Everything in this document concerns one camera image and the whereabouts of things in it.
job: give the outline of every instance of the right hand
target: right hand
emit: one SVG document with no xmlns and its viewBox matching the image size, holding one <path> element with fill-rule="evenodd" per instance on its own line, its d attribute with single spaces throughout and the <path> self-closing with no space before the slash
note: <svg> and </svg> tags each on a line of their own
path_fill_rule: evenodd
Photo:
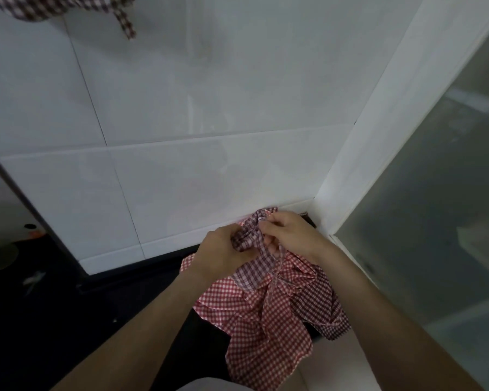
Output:
<svg viewBox="0 0 489 391">
<path fill-rule="evenodd" d="M 310 262 L 319 264 L 320 254 L 331 244 L 309 223 L 292 211 L 279 211 L 259 223 L 264 244 L 275 256 L 279 256 L 279 244 Z"/>
</svg>

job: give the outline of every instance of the hanging checkered cloth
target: hanging checkered cloth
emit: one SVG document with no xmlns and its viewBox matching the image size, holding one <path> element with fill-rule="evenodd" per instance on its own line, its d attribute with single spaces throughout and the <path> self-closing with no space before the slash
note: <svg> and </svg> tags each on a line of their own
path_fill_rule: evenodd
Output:
<svg viewBox="0 0 489 391">
<path fill-rule="evenodd" d="M 127 38 L 133 39 L 136 37 L 136 32 L 122 9 L 132 5 L 133 2 L 134 0 L 0 0 L 0 9 L 16 19 L 31 22 L 63 15 L 72 7 L 112 12 Z"/>
<path fill-rule="evenodd" d="M 230 377 L 256 391 L 273 391 L 312 352 L 303 322 L 334 340 L 350 329 L 348 318 L 324 271 L 302 256 L 285 251 L 272 260 L 257 222 L 277 209 L 258 210 L 233 237 L 237 249 L 251 246 L 260 256 L 231 277 L 216 281 L 197 300 L 201 318 L 231 336 L 226 352 Z M 187 256 L 185 270 L 195 254 Z"/>
</svg>

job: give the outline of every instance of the forearm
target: forearm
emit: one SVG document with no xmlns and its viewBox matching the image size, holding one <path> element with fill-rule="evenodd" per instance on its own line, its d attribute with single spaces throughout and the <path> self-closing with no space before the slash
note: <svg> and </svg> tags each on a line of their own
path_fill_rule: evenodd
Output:
<svg viewBox="0 0 489 391">
<path fill-rule="evenodd" d="M 209 284 L 190 269 L 179 274 L 53 390 L 147 391 L 194 302 Z"/>
<path fill-rule="evenodd" d="M 482 390 L 417 324 L 394 307 L 331 242 L 316 261 L 337 292 L 381 388 Z"/>
</svg>

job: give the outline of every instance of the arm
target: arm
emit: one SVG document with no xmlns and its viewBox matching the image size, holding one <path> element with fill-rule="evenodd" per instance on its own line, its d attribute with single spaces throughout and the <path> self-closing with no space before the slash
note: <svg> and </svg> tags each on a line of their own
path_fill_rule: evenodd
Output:
<svg viewBox="0 0 489 391">
<path fill-rule="evenodd" d="M 189 268 L 53 390 L 148 390 L 198 297 L 258 255 L 234 250 L 230 236 L 239 229 L 233 224 L 209 232 Z"/>
<path fill-rule="evenodd" d="M 278 254 L 280 242 L 326 272 L 384 391 L 483 391 L 421 327 L 394 307 L 341 249 L 297 214 L 274 213 L 259 227 L 273 254 Z"/>
</svg>

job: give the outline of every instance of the gingham cloth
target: gingham cloth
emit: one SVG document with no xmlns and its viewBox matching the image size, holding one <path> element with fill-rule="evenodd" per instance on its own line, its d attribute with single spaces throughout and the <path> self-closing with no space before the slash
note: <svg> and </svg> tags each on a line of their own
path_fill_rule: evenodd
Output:
<svg viewBox="0 0 489 391">
<path fill-rule="evenodd" d="M 350 329 L 337 294 L 319 266 L 289 251 L 272 265 L 272 256 L 265 254 L 257 221 L 275 210 L 258 210 L 240 223 L 243 230 L 233 238 L 234 244 L 240 241 L 238 250 L 253 245 L 260 256 L 248 263 L 246 271 L 240 268 L 216 281 L 194 305 L 201 318 L 231 336 L 226 352 L 231 379 L 256 391 L 277 389 L 311 354 L 312 341 L 303 322 L 329 340 Z M 194 257 L 183 260 L 181 271 Z M 256 288 L 242 289 L 237 282 Z"/>
<path fill-rule="evenodd" d="M 127 13 L 122 9 L 133 2 L 134 0 L 0 0 L 0 9 L 16 19 L 31 22 L 63 15 L 72 7 L 112 12 L 127 38 L 133 39 L 136 37 L 136 31 Z"/>
</svg>

